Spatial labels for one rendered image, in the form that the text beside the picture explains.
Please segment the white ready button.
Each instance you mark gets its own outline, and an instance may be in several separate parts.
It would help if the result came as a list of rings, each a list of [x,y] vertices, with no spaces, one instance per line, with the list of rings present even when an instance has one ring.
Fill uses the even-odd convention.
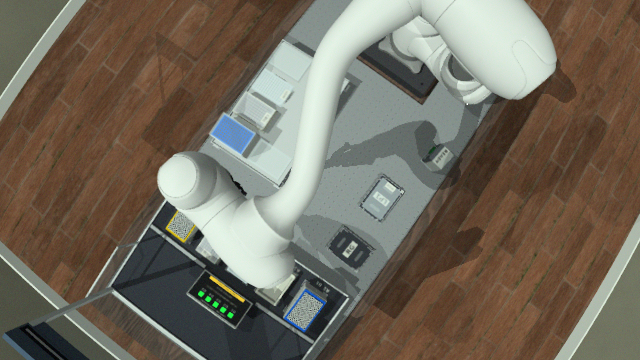
[[[441,143],[429,150],[420,161],[431,171],[441,170],[453,154]]]

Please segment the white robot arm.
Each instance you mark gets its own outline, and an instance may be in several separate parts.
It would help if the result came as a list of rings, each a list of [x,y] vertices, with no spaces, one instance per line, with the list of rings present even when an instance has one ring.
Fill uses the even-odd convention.
[[[345,76],[385,36],[380,51],[413,74],[424,62],[466,104],[492,92],[522,99],[556,69],[552,39],[524,0],[353,0],[312,60],[291,172],[279,191],[247,199],[227,169],[196,151],[174,154],[159,169],[165,199],[247,283],[271,289],[293,274],[289,244],[319,187]]]

